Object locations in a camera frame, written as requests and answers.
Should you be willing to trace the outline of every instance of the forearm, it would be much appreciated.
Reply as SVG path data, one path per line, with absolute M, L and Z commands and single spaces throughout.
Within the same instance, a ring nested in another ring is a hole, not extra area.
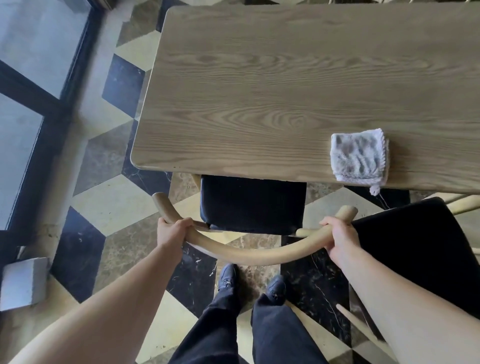
M 168 248 L 155 248 L 40 333 L 12 363 L 133 363 L 174 268 Z
M 359 247 L 339 265 L 401 363 L 480 363 L 480 321 Z

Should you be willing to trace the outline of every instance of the white rag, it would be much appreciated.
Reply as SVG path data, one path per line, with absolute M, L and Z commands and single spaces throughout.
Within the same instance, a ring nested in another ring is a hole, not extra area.
M 377 196 L 388 178 L 388 139 L 381 129 L 332 134 L 330 162 L 337 181 L 368 185 Z

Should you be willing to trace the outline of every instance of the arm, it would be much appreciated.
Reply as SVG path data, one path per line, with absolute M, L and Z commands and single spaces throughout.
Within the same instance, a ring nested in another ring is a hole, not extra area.
M 116 281 L 54 322 L 11 364 L 132 364 L 140 351 L 192 219 L 158 221 L 157 247 Z
M 327 217 L 332 260 L 355 289 L 400 363 L 480 363 L 480 321 L 417 286 L 360 248 L 357 232 Z

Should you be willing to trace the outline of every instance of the person's left hand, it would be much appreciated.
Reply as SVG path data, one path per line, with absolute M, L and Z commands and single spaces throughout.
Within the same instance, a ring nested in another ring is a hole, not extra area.
M 192 218 L 178 220 L 173 225 L 167 224 L 164 218 L 158 219 L 156 244 L 159 248 L 166 248 L 170 251 L 175 264 L 181 261 L 183 255 L 181 246 L 185 241 L 185 234 L 189 226 L 193 226 Z

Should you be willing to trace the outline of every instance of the black seat cushion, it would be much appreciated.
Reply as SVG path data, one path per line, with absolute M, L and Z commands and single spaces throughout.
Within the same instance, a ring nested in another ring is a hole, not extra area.
M 202 175 L 200 216 L 212 229 L 291 235 L 302 226 L 307 183 Z
M 387 210 L 352 225 L 375 259 L 480 319 L 480 266 L 442 199 Z

